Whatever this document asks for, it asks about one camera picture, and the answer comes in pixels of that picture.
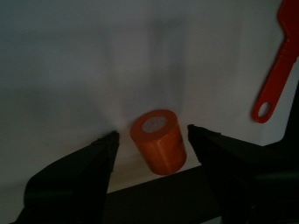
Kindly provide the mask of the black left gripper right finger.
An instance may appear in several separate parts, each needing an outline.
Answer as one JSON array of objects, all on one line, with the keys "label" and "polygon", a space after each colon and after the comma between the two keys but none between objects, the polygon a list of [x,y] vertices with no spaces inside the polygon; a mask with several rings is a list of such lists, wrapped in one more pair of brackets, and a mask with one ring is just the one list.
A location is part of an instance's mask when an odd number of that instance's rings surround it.
[{"label": "black left gripper right finger", "polygon": [[299,224],[299,162],[267,146],[195,125],[188,140],[223,224]]}]

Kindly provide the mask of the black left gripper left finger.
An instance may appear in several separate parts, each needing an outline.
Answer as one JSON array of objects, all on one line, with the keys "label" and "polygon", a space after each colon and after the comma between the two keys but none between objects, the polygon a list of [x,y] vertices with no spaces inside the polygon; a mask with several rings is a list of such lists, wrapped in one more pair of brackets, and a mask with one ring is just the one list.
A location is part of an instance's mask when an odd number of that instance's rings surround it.
[{"label": "black left gripper left finger", "polygon": [[101,224],[119,133],[111,132],[29,179],[12,224]]}]

